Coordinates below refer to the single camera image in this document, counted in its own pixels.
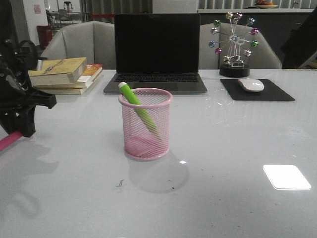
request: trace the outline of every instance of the black base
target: black base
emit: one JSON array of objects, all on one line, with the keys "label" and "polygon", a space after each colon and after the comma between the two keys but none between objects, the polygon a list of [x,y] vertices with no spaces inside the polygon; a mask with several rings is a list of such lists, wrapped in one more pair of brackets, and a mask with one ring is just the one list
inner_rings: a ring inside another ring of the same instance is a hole
[{"label": "black base", "polygon": [[250,69],[247,65],[243,67],[231,67],[230,65],[222,64],[219,74],[226,77],[243,78],[250,75]]}]

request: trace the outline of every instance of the green marker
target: green marker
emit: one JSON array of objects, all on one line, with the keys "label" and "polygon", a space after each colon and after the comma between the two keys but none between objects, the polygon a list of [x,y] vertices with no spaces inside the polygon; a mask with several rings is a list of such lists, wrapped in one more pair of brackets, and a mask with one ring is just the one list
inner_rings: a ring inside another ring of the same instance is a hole
[{"label": "green marker", "polygon": [[[129,103],[135,105],[141,105],[140,100],[131,90],[128,84],[125,82],[119,83],[119,89],[124,95],[124,97],[128,100]],[[135,109],[135,112],[138,114],[140,119],[143,121],[148,130],[153,133],[155,136],[159,137],[159,132],[156,123],[153,121],[151,116],[147,113],[145,109]]]}]

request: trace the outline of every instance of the table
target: table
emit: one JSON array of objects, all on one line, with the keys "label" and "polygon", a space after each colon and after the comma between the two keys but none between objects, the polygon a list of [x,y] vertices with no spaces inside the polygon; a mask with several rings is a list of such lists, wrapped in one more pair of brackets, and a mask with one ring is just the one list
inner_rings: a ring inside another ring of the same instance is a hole
[{"label": "table", "polygon": [[[61,20],[59,18],[59,12],[58,11],[51,11],[50,14],[54,17],[53,22],[59,21],[59,26],[61,27]],[[81,20],[80,12],[68,12],[67,16],[71,19],[71,21]]]},{"label": "table", "polygon": [[[251,70],[296,99],[251,102],[201,70],[208,93],[174,95],[170,151],[149,162],[124,154],[118,96],[103,93],[114,73],[37,106],[36,133],[0,152],[1,238],[316,237],[317,71]],[[312,188],[274,189],[271,164]]]}]

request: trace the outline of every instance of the laptop keyboard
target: laptop keyboard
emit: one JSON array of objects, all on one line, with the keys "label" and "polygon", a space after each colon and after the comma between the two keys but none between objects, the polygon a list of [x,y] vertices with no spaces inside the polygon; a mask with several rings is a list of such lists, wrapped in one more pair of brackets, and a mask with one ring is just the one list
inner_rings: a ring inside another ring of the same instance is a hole
[{"label": "laptop keyboard", "polygon": [[194,74],[119,74],[116,82],[198,82]]}]

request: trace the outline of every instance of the laptop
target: laptop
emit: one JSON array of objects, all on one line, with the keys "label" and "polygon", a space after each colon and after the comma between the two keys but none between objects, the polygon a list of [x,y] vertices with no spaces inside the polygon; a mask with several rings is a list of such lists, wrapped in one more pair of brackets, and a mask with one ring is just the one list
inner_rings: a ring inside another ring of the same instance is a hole
[{"label": "laptop", "polygon": [[205,93],[198,74],[200,16],[118,14],[114,17],[116,74],[104,92],[161,88],[171,93]]}]

